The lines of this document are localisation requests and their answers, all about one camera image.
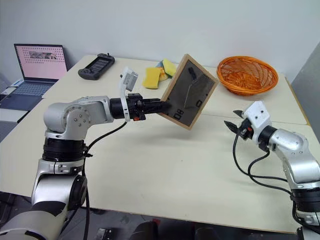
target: laptop screen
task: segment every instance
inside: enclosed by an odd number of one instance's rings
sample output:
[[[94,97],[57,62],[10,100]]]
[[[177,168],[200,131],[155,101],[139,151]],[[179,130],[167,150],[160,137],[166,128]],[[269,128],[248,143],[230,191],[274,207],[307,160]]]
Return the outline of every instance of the laptop screen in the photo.
[[[15,44],[24,80],[57,81],[67,72],[62,45]]]

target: white wall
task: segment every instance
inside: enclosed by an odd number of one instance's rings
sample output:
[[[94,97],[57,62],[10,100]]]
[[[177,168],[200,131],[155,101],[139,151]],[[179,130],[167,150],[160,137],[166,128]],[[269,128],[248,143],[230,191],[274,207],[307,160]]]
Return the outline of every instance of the white wall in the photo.
[[[257,57],[292,81],[320,40],[319,0],[0,0],[0,79],[21,77],[14,43],[62,44],[83,55],[205,66]]]

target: floor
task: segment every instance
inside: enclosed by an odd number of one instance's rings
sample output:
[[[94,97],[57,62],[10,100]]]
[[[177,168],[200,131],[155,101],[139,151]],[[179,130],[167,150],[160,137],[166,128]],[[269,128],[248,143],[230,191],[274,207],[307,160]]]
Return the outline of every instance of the floor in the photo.
[[[13,200],[9,218],[30,208],[29,198],[17,195]],[[86,219],[85,209],[79,209],[73,220],[60,235],[59,240],[80,240],[83,238]],[[159,240],[192,240],[194,222],[169,218],[152,217],[117,211],[105,211],[103,214],[90,213],[88,239],[93,240],[99,228],[112,229],[114,236],[111,240],[128,240],[135,228],[145,221],[156,219],[159,223]],[[214,240],[295,240],[293,234],[273,233],[247,230],[235,227],[214,225],[219,238]]]

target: laptop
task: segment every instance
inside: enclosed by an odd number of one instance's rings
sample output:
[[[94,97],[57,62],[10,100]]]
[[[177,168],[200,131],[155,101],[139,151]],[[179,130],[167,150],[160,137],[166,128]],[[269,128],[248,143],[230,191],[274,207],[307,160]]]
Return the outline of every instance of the laptop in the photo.
[[[1,102],[1,108],[30,111],[67,72],[62,45],[14,44],[24,82]]]

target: wooden frame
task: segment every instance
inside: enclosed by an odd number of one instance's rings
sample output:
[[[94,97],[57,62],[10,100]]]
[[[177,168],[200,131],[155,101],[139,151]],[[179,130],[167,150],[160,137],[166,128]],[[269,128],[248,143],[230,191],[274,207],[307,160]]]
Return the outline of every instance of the wooden frame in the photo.
[[[188,125],[185,125],[181,122],[179,122],[178,120],[164,114],[164,113],[159,113],[162,117],[178,124],[179,126],[185,128],[185,129],[188,129],[188,130],[191,130],[192,127],[194,126],[194,124],[196,123],[198,117],[200,116],[203,108],[205,107],[205,105],[207,104],[210,96],[212,95],[212,93],[214,92],[215,88],[217,87],[219,81],[211,75],[210,72],[208,72],[204,67],[202,67],[196,60],[194,60],[189,54],[185,54],[179,64],[179,66],[177,67],[176,69],[176,73],[175,75],[173,76],[173,79],[172,81],[170,82],[170,84],[168,85],[167,89],[165,90],[165,92],[163,93],[162,95],[162,98],[161,98],[161,101],[167,101],[171,91],[173,90],[174,86],[176,85],[176,82],[177,80],[179,79],[181,73],[183,72],[183,70],[185,69],[185,66],[187,64],[187,62],[190,61],[192,64],[194,64],[197,68],[199,68],[205,75],[207,75],[209,77],[209,79],[211,79],[213,81],[213,86],[212,86],[212,89],[210,90],[210,92],[208,93],[207,97],[205,98],[203,104],[201,105],[201,107],[198,109],[198,112],[195,116],[195,118],[193,119],[192,123],[190,126]]]

